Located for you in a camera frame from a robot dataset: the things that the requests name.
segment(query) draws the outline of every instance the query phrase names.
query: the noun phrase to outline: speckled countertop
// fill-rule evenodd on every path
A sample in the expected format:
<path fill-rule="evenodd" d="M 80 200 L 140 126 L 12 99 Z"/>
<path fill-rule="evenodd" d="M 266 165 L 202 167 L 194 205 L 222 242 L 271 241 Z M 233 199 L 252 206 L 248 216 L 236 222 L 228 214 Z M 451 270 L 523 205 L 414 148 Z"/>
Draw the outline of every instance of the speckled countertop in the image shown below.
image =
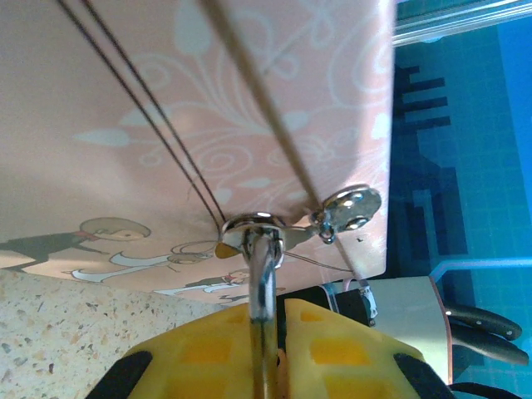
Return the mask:
<path fill-rule="evenodd" d="M 0 397 L 83 398 L 130 347 L 219 305 L 0 270 Z"/>

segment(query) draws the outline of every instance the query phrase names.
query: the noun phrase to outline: yellow plastic object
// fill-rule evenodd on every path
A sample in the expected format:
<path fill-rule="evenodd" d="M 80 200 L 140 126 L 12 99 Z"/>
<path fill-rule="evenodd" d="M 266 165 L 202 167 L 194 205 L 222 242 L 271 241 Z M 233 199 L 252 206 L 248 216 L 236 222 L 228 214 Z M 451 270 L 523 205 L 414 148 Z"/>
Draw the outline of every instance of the yellow plastic object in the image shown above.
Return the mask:
<path fill-rule="evenodd" d="M 416 349 L 311 303 L 285 305 L 279 398 L 418 399 L 393 359 L 400 352 L 422 360 Z M 126 356 L 140 351 L 153 360 L 129 399 L 253 398 L 247 305 L 168 331 Z"/>

